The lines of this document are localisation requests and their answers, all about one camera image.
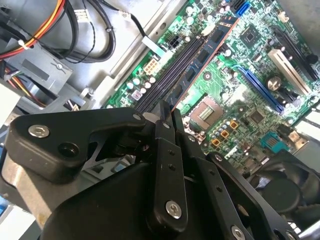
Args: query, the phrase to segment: black pcie slot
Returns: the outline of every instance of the black pcie slot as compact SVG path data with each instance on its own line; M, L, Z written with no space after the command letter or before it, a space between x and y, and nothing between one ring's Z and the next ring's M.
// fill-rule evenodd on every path
M293 60L302 70L303 74L309 80L318 80L319 76L317 72L310 66L304 54L297 48L296 44L291 40L291 38L285 32L279 29L278 26L274 26L273 28L278 40L283 46L285 46L288 53L292 55Z
M150 111L157 101L164 97L176 84L180 75L188 67L190 61L204 41L205 39L203 37L193 38L161 78L151 87L147 94L139 100L135 109L141 113Z

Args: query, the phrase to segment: blue connector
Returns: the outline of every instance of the blue connector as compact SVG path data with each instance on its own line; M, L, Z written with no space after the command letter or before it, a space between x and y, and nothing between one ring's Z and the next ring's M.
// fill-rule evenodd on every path
M238 17L241 17L243 14L246 13L246 11L251 7L251 4L250 2L245 2L244 4L242 4L238 10L236 10L235 14L238 16Z
M281 141L275 132L268 132L261 140L260 144L263 148L268 148L274 154L277 154L281 150L289 150L289 147Z

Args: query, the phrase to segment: white pci slot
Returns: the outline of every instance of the white pci slot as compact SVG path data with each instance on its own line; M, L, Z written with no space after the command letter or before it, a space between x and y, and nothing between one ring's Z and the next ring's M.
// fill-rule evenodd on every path
M273 49L268 53L268 56L283 73L286 79L293 85L295 90L301 95L308 95L312 92L310 87L305 83L295 68L279 49Z

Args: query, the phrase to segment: red wire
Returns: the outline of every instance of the red wire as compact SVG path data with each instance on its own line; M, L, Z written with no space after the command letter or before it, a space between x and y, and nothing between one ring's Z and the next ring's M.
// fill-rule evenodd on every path
M47 30L53 25L53 23L57 20L58 16L60 15L62 9L64 8L64 5L65 5L65 1L66 0L62 0L60 6L59 6L59 9L56 13L56 15L54 16L54 18L52 19L51 23L48 25L48 27L43 31L42 34L40 34L37 39L40 39L46 32ZM34 42L32 44L30 44L29 47L33 46L34 44L36 44L37 40L35 39ZM19 49L19 50L15 50L15 51L12 51L12 52L8 52L6 54L3 54L3 55L0 55L0 59L5 59L5 58L8 58L8 57L12 57L14 55L17 55L19 53L22 53L25 49Z

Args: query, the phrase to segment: blue pcie slot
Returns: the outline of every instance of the blue pcie slot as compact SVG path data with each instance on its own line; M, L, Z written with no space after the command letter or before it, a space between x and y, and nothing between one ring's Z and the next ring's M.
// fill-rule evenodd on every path
M242 67L238 68L244 75L245 79L260 93L260 95L269 103L269 105L278 113L282 113L285 108L274 96L266 89L266 87L257 79L257 77L249 70Z
M251 7L250 2L245 2L242 6L235 12L238 17L241 17L246 11Z

